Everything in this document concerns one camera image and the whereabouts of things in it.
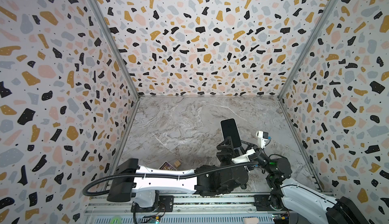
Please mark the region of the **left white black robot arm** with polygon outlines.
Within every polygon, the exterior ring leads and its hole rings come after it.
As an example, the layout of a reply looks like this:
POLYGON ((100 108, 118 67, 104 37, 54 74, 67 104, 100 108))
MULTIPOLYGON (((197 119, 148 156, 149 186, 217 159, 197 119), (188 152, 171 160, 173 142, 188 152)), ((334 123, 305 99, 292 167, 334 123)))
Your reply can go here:
POLYGON ((111 183, 107 200, 114 203, 135 201, 141 208, 155 208, 161 191, 183 192, 201 196, 229 194, 246 188, 249 179, 247 163, 255 146, 235 147, 227 137, 217 146, 219 166, 202 165, 190 170, 160 170, 138 164, 130 158, 116 168, 118 178, 111 183))

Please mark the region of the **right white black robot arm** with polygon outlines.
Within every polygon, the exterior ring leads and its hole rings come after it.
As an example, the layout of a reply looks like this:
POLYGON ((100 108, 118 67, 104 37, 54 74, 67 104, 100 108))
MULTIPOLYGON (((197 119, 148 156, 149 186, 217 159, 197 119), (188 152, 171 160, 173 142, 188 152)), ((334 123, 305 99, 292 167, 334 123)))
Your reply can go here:
POLYGON ((291 177, 289 160, 276 154, 268 157, 262 149, 250 149, 233 163, 250 163, 265 173, 271 189, 270 205, 273 209, 288 209, 298 213, 311 224, 367 224, 356 204, 347 197, 335 198, 319 193, 291 177))

